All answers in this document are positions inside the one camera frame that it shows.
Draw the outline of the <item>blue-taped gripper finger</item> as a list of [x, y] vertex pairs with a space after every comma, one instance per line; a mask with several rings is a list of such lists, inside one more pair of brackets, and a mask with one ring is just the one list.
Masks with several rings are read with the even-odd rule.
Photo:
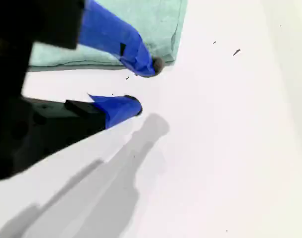
[[45, 1], [42, 27], [42, 42], [107, 52], [139, 76], [154, 77], [164, 68], [163, 60], [151, 55], [132, 25], [94, 0]]
[[32, 125], [23, 147], [24, 167], [142, 113], [135, 97], [91, 96], [91, 102], [31, 100]]

